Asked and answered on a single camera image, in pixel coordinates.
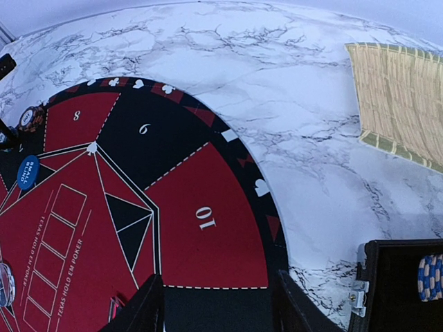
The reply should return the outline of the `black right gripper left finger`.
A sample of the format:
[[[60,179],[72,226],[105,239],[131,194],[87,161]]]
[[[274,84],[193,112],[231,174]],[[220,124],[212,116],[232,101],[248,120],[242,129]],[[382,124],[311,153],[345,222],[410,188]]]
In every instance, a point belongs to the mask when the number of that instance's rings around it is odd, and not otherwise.
[[[105,331],[164,331],[165,299],[163,280],[151,275],[125,303],[116,318],[100,329]]]

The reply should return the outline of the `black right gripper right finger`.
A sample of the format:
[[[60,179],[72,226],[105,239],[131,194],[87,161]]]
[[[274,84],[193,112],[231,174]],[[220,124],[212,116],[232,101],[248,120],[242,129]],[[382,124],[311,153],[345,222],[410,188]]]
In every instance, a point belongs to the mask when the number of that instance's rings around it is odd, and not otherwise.
[[[308,298],[289,273],[279,270],[273,282],[274,331],[341,332]]]

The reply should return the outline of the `chip stack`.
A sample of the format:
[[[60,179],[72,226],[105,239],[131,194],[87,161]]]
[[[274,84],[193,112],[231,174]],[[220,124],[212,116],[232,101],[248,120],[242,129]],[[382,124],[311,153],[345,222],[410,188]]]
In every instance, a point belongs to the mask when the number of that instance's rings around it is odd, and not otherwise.
[[[35,132],[43,123],[45,109],[41,106],[28,107],[21,115],[17,128],[23,132]]]

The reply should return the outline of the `triangular all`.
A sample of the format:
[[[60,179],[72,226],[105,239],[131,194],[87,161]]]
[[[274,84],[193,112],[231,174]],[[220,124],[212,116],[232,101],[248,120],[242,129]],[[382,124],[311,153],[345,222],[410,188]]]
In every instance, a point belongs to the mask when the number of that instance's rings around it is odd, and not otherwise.
[[[113,296],[110,299],[108,322],[115,319],[117,314],[119,314],[119,312],[121,312],[124,307],[125,307],[125,303],[118,296]]]

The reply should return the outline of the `blue small blind button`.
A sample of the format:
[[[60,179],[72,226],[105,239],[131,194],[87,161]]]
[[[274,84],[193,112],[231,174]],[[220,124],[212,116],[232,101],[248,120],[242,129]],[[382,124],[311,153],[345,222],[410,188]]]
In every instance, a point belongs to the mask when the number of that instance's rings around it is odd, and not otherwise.
[[[21,190],[29,190],[37,181],[40,161],[35,155],[24,158],[17,172],[17,185]]]

